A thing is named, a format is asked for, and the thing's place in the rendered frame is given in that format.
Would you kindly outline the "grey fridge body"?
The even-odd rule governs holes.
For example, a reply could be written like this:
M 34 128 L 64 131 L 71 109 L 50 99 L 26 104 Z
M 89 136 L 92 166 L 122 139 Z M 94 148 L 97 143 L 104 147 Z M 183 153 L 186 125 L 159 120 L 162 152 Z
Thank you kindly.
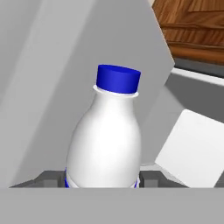
M 143 123 L 142 165 L 153 165 L 184 109 L 224 123 L 224 65 L 176 58 Z

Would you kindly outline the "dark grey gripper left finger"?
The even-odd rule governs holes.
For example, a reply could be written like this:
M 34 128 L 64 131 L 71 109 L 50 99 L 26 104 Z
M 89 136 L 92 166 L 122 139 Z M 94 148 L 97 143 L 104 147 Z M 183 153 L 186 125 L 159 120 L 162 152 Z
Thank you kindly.
M 14 188 L 31 187 L 65 187 L 64 171 L 43 171 L 35 179 L 25 181 L 13 186 Z

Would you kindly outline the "wooden cupboard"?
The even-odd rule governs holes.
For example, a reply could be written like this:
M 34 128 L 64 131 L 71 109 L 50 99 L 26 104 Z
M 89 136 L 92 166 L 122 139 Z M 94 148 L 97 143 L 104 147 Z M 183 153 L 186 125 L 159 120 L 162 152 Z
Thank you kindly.
M 224 0 L 155 0 L 152 9 L 174 58 L 224 66 Z

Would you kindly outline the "white bottle with blue cap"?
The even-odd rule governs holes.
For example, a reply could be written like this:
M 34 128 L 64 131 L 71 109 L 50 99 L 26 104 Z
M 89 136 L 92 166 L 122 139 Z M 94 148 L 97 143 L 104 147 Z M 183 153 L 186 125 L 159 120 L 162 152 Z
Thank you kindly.
M 141 73 L 99 65 L 94 99 L 77 123 L 66 158 L 69 188 L 135 188 L 141 132 L 134 112 Z

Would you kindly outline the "white box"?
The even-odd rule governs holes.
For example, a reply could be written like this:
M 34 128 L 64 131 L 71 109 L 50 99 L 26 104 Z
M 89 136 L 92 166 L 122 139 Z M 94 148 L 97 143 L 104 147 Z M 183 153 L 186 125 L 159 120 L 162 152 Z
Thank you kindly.
M 224 172 L 224 123 L 184 109 L 155 163 L 191 188 L 213 188 Z

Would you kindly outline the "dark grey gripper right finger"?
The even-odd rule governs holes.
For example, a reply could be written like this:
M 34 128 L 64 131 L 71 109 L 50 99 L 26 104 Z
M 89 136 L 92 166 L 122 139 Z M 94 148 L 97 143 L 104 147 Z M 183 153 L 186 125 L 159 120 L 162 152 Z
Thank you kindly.
M 139 186 L 142 188 L 186 188 L 185 185 L 169 180 L 161 171 L 140 171 L 139 179 Z

